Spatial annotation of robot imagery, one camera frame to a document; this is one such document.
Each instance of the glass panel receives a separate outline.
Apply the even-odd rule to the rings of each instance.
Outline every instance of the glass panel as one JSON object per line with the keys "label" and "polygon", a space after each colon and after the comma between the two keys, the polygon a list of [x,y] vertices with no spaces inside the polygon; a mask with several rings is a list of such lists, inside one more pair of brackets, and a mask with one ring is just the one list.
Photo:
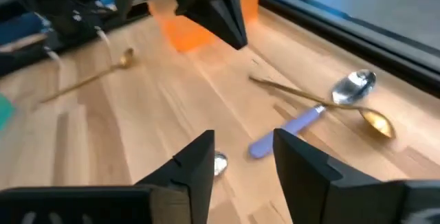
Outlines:
{"label": "glass panel", "polygon": [[440,72],[440,0],[282,0]]}

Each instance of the wood grain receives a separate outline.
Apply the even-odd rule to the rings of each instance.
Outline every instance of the wood grain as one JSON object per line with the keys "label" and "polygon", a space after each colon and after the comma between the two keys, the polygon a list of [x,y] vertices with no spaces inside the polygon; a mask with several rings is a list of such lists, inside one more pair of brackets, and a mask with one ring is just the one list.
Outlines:
{"label": "wood grain", "polygon": [[[209,223],[291,223],[273,156],[250,159],[247,147],[313,102],[262,88],[258,74],[328,96],[351,71],[376,72],[361,104],[385,113],[397,139],[385,141],[357,112],[332,111],[299,135],[381,180],[440,179],[440,100],[314,34],[260,9],[240,51],[220,40],[185,54],[154,18],[109,34],[112,58],[95,41],[0,79],[17,107],[0,132],[0,188],[130,184],[167,161],[206,129],[230,166],[214,182]],[[138,64],[55,101],[38,100],[107,67],[127,47]]]}

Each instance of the gold spoon handle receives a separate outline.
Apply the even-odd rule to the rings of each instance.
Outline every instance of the gold spoon handle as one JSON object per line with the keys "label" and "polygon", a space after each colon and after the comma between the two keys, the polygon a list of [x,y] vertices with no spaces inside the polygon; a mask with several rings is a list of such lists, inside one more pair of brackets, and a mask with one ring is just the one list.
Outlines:
{"label": "gold spoon handle", "polygon": [[331,102],[331,101],[325,100],[325,99],[323,99],[321,97],[318,97],[318,96],[316,96],[316,95],[314,95],[312,93],[306,93],[304,91],[293,89],[291,87],[279,84],[277,82],[272,82],[270,80],[265,80],[265,79],[257,78],[255,76],[249,76],[249,79],[254,81],[254,82],[263,84],[263,85],[275,87],[275,88],[280,89],[282,91],[285,91],[287,93],[292,93],[292,94],[294,94],[296,96],[300,96],[300,97],[303,97],[303,98],[306,98],[306,99],[309,99],[309,100],[313,100],[315,102],[318,102],[318,103],[321,103],[321,104],[325,105],[326,107],[335,107],[335,108],[345,109],[345,110],[359,110],[359,111],[360,110],[365,110],[365,111],[368,110],[368,111],[372,111],[374,113],[379,113],[379,111],[376,111],[376,110],[373,110],[373,109],[370,109],[370,108],[367,108],[367,107],[360,107],[360,106],[351,105],[351,104],[336,104],[335,102]]}
{"label": "gold spoon handle", "polygon": [[43,98],[42,100],[40,100],[40,103],[42,104],[42,103],[49,102],[50,100],[54,100],[63,94],[69,93],[70,91],[73,91],[81,86],[84,86],[84,85],[86,85],[86,84],[88,84],[98,78],[101,78],[101,77],[113,72],[115,69],[117,69],[117,67],[110,67],[110,68],[105,69],[101,72],[98,72],[96,75],[85,78],[84,80],[81,80],[80,82],[77,82],[77,83],[73,84],[72,86],[61,89],[59,92],[57,92],[51,96],[48,96],[46,98]]}

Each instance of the spoon with blue handle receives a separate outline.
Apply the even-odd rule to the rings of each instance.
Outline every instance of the spoon with blue handle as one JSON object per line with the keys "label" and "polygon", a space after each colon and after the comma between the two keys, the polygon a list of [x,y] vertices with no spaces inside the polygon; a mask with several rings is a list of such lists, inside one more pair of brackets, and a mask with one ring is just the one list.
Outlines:
{"label": "spoon with blue handle", "polygon": [[[331,92],[332,100],[336,104],[353,104],[369,94],[373,90],[375,83],[376,75],[372,71],[362,69],[353,72],[336,83]],[[291,134],[297,134],[298,131],[317,120],[325,110],[326,107],[319,104],[304,112],[298,118],[289,121],[282,128]],[[272,152],[273,137],[274,134],[271,131],[258,141],[250,144],[249,154],[256,159],[269,155]]]}

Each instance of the silver spoon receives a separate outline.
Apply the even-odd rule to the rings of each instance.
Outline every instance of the silver spoon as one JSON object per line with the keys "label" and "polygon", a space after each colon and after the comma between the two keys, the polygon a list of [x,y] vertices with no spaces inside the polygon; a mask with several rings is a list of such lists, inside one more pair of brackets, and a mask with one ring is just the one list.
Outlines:
{"label": "silver spoon", "polygon": [[225,154],[215,151],[214,155],[214,177],[219,176],[228,167],[228,158]]}
{"label": "silver spoon", "polygon": [[[373,90],[376,83],[376,75],[367,69],[362,69],[349,74],[340,82],[336,83],[331,97],[336,104],[353,104],[362,99]],[[326,107],[319,104],[300,115],[295,120],[291,120],[282,128],[292,134],[296,134],[313,121],[317,120]],[[273,131],[262,137],[258,141],[249,145],[249,154],[253,158],[262,158],[272,152],[274,133]]]}

